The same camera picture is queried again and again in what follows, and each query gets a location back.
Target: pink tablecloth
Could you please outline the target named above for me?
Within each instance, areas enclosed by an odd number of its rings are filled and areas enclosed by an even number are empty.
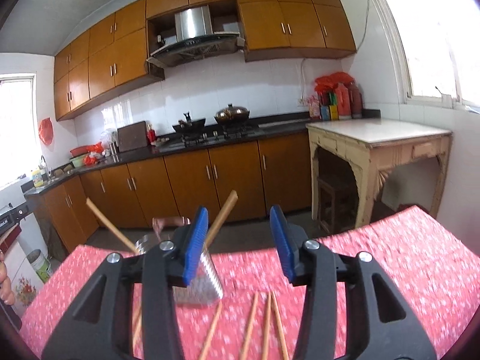
[[[332,251],[354,256],[369,251],[390,274],[435,346],[438,358],[455,343],[480,304],[480,258],[417,207],[360,229],[321,239]],[[80,246],[65,260],[23,316],[21,336],[40,356],[54,327],[90,274],[109,253]],[[260,359],[266,293],[275,290],[292,356],[303,308],[304,287],[282,275],[277,252],[261,250],[213,256],[225,297],[208,359],[237,359],[253,294],[261,293],[248,359]],[[134,307],[139,304],[136,293]],[[198,358],[215,306],[177,307],[187,360]],[[345,294],[338,293],[337,347],[345,351]],[[141,345],[134,349],[142,357]],[[269,359],[279,359],[271,327]]]

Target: range hood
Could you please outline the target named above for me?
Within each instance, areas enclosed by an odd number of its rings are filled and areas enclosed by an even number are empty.
[[[159,68],[174,66],[211,56],[231,54],[243,48],[239,32],[213,32],[208,5],[175,14],[177,42],[164,45],[148,57]]]

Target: window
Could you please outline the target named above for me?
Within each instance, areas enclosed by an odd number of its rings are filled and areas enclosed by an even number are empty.
[[[475,0],[380,0],[404,58],[407,98],[480,105],[480,8]]]
[[[40,159],[33,80],[31,76],[0,77],[0,187],[30,173]]]

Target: floor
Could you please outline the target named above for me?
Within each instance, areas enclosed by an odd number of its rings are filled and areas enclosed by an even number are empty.
[[[310,238],[324,237],[326,234],[318,228],[311,218],[310,210],[295,212],[286,216],[287,221],[302,226]],[[133,243],[149,232],[147,229],[121,229]],[[168,239],[172,230],[164,230],[162,239]],[[111,250],[127,250],[126,247],[108,230],[99,228],[88,239],[87,245]],[[209,248],[210,253],[228,253],[253,251],[275,247],[268,220],[243,221],[222,227]]]

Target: black countertop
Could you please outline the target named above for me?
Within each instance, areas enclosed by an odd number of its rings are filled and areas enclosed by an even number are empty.
[[[143,161],[150,158],[163,157],[165,155],[172,155],[176,153],[189,152],[193,150],[208,149],[211,147],[218,147],[224,145],[231,145],[236,143],[251,142],[253,140],[262,140],[266,138],[279,137],[282,135],[290,135],[296,132],[307,131],[307,123],[317,122],[318,120],[302,118],[296,120],[277,120],[272,118],[258,118],[255,120],[259,123],[259,128],[255,129],[253,133],[247,136],[225,139],[223,136],[219,136],[215,139],[209,134],[207,141],[199,145],[185,147],[180,137],[174,137],[170,141],[162,144],[159,147],[149,146],[141,149],[126,151],[117,155],[107,157],[104,161],[95,165],[83,166],[70,171],[68,174],[64,174],[59,178],[51,181],[47,185],[39,188],[31,188],[23,195],[25,197],[41,195],[44,192],[60,185],[64,181],[67,181],[76,175],[81,175],[92,170],[105,169],[108,167],[114,167],[121,164],[128,164],[130,162]]]

